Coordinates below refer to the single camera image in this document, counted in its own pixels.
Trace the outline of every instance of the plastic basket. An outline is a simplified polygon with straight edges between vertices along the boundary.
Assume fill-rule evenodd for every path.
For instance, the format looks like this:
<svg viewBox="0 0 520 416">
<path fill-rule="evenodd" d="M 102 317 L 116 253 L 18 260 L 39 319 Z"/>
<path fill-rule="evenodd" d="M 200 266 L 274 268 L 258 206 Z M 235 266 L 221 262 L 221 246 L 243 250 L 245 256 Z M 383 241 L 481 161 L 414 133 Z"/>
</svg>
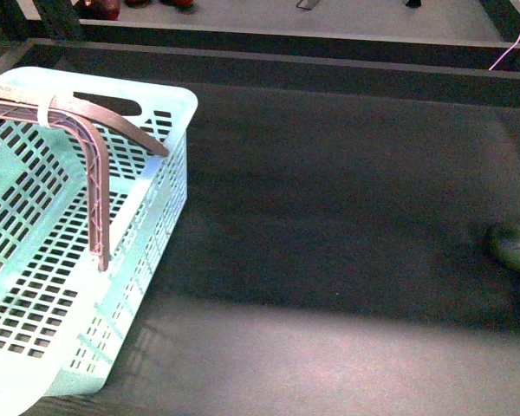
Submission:
<svg viewBox="0 0 520 416">
<path fill-rule="evenodd" d="M 109 265 L 88 247 L 85 152 L 63 130 L 0 120 L 0 414 L 105 383 L 186 200 L 185 130 L 194 94 L 19 68 L 12 86 L 136 101 L 126 117 L 169 151 L 153 156 L 95 123 L 109 154 Z"/>
</svg>

